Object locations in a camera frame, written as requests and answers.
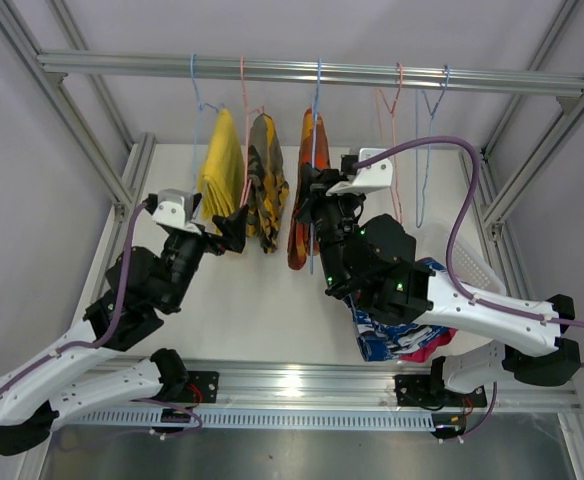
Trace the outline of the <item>orange camouflage trousers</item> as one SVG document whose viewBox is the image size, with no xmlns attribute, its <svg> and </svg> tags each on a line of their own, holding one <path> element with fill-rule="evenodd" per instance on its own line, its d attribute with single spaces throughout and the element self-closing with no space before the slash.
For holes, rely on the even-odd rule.
<svg viewBox="0 0 584 480">
<path fill-rule="evenodd" d="M 323 118 L 318 115 L 317 120 L 314 120 L 313 110 L 308 108 L 302 121 L 297 188 L 287 244 L 288 267 L 295 271 L 303 268 L 310 253 L 310 226 L 300 224 L 296 215 L 301 206 L 301 169 L 303 165 L 312 163 L 312 148 L 315 148 L 315 167 L 320 170 L 329 169 L 329 146 Z"/>
</svg>

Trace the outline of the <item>blue hanger with orange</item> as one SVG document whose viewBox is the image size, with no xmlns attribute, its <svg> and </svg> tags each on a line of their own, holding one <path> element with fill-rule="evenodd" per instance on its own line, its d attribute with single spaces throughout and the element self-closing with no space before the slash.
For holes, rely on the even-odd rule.
<svg viewBox="0 0 584 480">
<path fill-rule="evenodd" d="M 317 59 L 317 70 L 316 70 L 316 84 L 313 101 L 311 104 L 312 112 L 312 144 L 311 144 L 311 167 L 316 167 L 316 151 L 317 151 L 317 128 L 318 128 L 318 114 L 319 114 L 319 104 L 320 104 L 320 94 L 321 94 L 321 77 L 322 77 L 322 58 Z M 310 240 L 310 250 L 309 250 L 309 271 L 310 275 L 314 274 L 314 224 L 310 223 L 309 229 L 309 240 Z"/>
</svg>

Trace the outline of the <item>blue white patterned trousers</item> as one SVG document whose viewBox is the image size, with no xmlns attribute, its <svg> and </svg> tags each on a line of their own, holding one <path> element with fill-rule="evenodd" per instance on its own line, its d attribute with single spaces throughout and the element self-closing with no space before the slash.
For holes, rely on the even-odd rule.
<svg viewBox="0 0 584 480">
<path fill-rule="evenodd" d="M 402 361 L 401 355 L 415 352 L 428 340 L 452 329 L 415 323 L 398 326 L 382 325 L 357 307 L 354 303 L 356 299 L 357 294 L 346 297 L 343 302 L 351 311 L 357 345 L 366 362 Z"/>
</svg>

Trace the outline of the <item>white plastic basket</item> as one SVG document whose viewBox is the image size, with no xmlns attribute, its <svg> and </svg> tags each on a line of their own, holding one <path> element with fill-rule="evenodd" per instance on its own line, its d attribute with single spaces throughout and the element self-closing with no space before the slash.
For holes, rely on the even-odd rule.
<svg viewBox="0 0 584 480">
<path fill-rule="evenodd" d="M 425 221 L 420 228 L 409 226 L 407 231 L 416 239 L 416 258 L 437 271 L 447 271 L 447 245 L 452 226 L 439 219 Z M 452 250 L 455 275 L 463 283 L 505 295 L 505 284 L 483 256 L 458 234 Z"/>
</svg>

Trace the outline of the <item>pink trousers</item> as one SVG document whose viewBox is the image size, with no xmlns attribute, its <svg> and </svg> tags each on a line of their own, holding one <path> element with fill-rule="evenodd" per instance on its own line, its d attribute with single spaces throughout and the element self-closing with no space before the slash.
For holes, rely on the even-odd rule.
<svg viewBox="0 0 584 480">
<path fill-rule="evenodd" d="M 411 363 L 425 363 L 439 347 L 450 344 L 456 333 L 455 329 L 448 329 L 438 334 L 435 338 L 428 340 L 415 352 L 401 355 L 400 359 Z"/>
</svg>

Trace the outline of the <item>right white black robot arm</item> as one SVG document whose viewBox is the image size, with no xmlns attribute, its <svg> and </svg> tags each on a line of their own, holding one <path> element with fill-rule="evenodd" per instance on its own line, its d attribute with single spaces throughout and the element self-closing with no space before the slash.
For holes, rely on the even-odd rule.
<svg viewBox="0 0 584 480">
<path fill-rule="evenodd" d="M 578 343 L 559 325 L 574 313 L 569 297 L 533 304 L 467 287 L 450 269 L 418 261 L 416 238 L 392 215 L 360 223 L 367 194 L 389 187 L 392 172 L 387 161 L 347 173 L 301 166 L 295 216 L 314 227 L 326 295 L 349 299 L 384 326 L 442 326 L 488 338 L 482 347 L 433 361 L 427 391 L 439 404 L 500 380 L 567 383 L 581 367 Z"/>
</svg>

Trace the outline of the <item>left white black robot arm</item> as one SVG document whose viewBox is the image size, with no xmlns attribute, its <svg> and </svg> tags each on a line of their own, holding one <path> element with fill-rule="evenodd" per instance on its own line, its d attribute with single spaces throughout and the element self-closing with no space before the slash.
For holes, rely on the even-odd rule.
<svg viewBox="0 0 584 480">
<path fill-rule="evenodd" d="M 202 197 L 174 189 L 150 194 L 132 212 L 123 251 L 106 271 L 108 290 L 55 342 L 0 376 L 0 455 L 43 443 L 70 421 L 128 401 L 171 403 L 189 387 L 181 356 L 161 348 L 99 379 L 82 375 L 129 351 L 180 312 L 206 254 L 240 253 L 248 208 L 215 215 L 216 232 L 194 221 Z"/>
</svg>

